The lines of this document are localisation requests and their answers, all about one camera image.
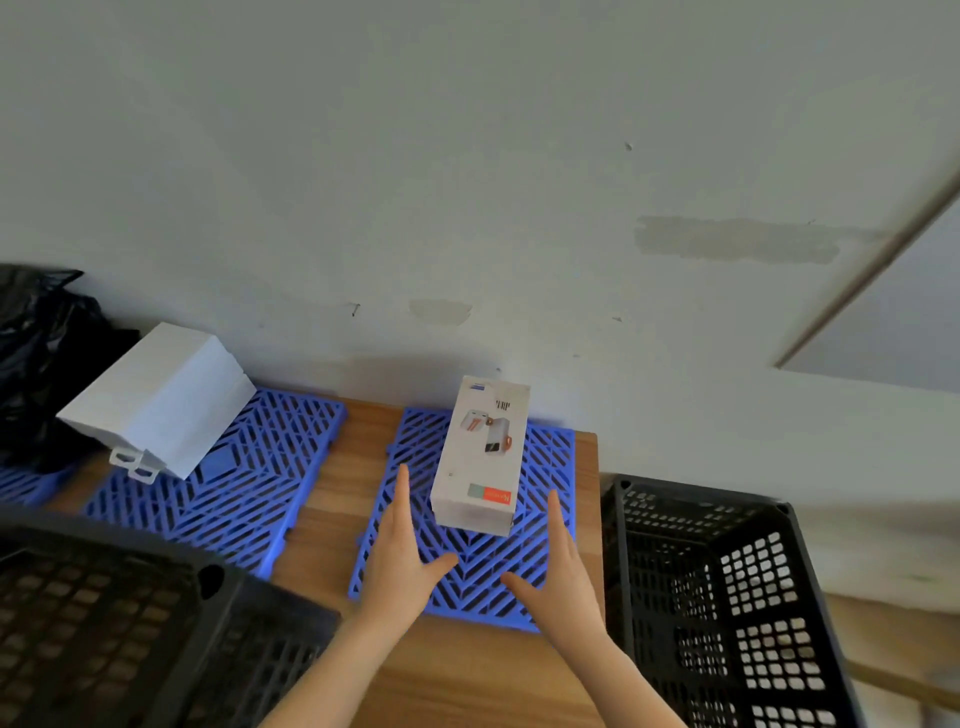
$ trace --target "product box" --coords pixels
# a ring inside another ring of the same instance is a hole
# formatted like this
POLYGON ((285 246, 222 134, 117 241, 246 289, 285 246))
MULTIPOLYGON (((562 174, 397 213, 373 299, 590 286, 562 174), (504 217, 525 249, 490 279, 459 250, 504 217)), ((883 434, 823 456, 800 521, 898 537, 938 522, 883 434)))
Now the product box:
POLYGON ((464 377, 430 493, 439 525, 510 533, 529 407, 526 384, 464 377))
POLYGON ((57 417, 152 483, 160 471, 190 475, 255 392, 216 336, 159 324, 57 417))

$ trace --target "left hand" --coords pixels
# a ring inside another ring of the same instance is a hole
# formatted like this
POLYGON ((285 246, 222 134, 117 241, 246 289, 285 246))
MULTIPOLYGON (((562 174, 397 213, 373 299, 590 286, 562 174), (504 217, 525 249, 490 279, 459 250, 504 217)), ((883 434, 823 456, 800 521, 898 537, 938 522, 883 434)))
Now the left hand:
POLYGON ((394 502, 383 512, 367 561, 357 620, 385 630, 388 639, 398 641, 420 616, 437 582, 458 562, 455 553, 445 553, 429 564, 420 561, 410 514, 410 473, 401 465, 394 502))

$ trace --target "wall stain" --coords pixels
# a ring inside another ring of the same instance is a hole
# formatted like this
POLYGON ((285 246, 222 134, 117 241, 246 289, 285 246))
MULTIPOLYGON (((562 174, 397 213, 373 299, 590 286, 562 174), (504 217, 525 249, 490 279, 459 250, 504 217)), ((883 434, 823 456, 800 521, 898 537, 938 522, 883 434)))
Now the wall stain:
POLYGON ((459 301, 413 299, 410 302, 410 313, 426 324, 438 326, 458 327, 469 318, 471 310, 470 303, 459 301))
POLYGON ((881 231, 813 223, 779 225, 746 218, 698 220, 643 215, 636 220, 634 240, 642 252, 650 255, 826 265, 840 254, 842 241, 873 244, 889 238, 881 231))

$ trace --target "black plastic bag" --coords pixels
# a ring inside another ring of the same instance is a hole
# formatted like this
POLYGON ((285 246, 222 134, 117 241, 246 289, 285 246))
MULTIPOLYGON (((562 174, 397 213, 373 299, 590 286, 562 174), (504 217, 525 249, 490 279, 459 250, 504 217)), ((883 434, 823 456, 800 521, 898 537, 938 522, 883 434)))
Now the black plastic bag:
POLYGON ((65 289, 82 275, 0 264, 0 465, 53 473, 99 447, 57 413, 138 334, 65 289))

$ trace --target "forearm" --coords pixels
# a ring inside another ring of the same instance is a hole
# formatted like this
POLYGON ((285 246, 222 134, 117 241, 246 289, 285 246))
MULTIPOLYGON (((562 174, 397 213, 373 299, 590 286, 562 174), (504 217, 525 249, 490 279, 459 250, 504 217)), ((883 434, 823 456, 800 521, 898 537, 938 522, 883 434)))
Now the forearm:
POLYGON ((561 653, 607 728, 684 728, 684 723, 610 638, 561 653))
POLYGON ((344 622, 260 728, 347 728, 397 639, 376 624, 344 622))

